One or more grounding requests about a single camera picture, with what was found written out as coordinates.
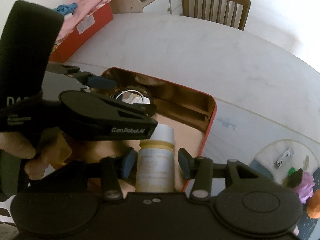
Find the person's left hand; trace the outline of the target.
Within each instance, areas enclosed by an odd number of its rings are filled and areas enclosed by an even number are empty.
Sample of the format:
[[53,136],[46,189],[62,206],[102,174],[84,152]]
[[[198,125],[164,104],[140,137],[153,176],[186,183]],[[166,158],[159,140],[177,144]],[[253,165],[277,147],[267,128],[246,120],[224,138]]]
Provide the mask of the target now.
[[49,165],[63,164],[72,153],[62,133],[59,133],[48,146],[36,150],[20,133],[3,132],[1,133],[1,149],[15,157],[28,160],[24,171],[31,180],[43,178]]

